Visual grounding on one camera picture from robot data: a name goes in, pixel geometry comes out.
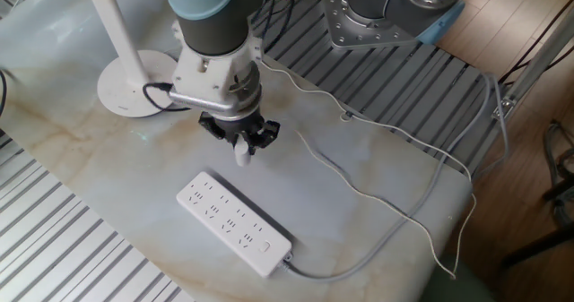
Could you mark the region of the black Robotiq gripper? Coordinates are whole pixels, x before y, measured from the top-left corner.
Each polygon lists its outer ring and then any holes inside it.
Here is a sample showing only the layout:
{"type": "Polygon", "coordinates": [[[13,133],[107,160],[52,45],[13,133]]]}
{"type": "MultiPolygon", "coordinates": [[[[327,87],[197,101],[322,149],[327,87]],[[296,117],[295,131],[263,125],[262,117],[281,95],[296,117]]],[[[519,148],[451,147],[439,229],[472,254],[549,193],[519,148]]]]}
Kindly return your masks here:
{"type": "Polygon", "coordinates": [[[249,116],[234,121],[217,119],[203,111],[198,124],[217,140],[224,139],[231,145],[236,145],[242,138],[248,144],[250,155],[254,155],[257,149],[264,149],[274,142],[281,127],[275,121],[265,122],[259,109],[249,116]]]}

